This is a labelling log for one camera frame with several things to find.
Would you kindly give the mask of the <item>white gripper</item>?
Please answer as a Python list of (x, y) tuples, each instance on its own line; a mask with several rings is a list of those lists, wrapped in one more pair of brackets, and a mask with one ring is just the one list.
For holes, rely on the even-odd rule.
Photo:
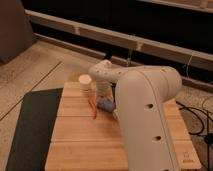
[(97, 82), (96, 97), (98, 99), (106, 98), (109, 100), (113, 100), (111, 84), (109, 82)]

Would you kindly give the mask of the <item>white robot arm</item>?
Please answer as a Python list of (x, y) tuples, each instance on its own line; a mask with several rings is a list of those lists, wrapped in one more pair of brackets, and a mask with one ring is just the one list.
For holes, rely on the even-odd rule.
[(97, 82), (116, 85), (115, 102), (129, 171), (181, 171), (163, 103), (182, 86), (169, 66), (114, 68), (103, 60), (89, 69)]

